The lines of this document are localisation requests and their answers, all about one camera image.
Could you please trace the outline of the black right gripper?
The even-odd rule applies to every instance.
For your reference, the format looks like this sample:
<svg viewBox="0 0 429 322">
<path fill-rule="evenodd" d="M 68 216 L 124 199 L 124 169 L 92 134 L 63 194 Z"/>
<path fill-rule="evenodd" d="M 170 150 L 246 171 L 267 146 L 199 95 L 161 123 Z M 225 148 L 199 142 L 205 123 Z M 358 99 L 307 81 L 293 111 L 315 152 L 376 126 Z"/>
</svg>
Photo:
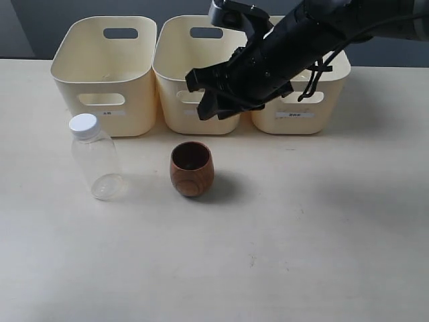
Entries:
<svg viewBox="0 0 429 322">
<path fill-rule="evenodd" d="M 269 67 L 260 50 L 251 54 L 244 51 L 240 47 L 230 60 L 193 68 L 185 76 L 189 91 L 207 90 L 197 107 L 200 120 L 225 120 L 240 111 L 259 111 L 273 99 L 293 92 L 290 77 L 280 76 Z"/>
</svg>

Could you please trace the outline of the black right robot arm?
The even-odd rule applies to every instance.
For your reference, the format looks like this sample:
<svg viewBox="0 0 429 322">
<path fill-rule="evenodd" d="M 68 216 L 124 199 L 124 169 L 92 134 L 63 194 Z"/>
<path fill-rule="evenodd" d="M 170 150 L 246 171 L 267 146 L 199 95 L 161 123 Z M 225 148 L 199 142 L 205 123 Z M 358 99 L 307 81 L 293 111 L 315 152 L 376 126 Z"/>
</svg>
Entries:
<svg viewBox="0 0 429 322">
<path fill-rule="evenodd" d="M 213 1 L 209 16 L 216 27 L 244 32 L 247 43 L 226 62 L 186 75 L 188 90 L 204 93 L 197 107 L 203 121 L 262 110 L 292 93 L 292 79 L 303 70 L 311 75 L 301 98 L 313 96 L 349 44 L 374 37 L 428 39 L 427 1 L 302 1 L 278 23 L 258 7 Z"/>
</svg>

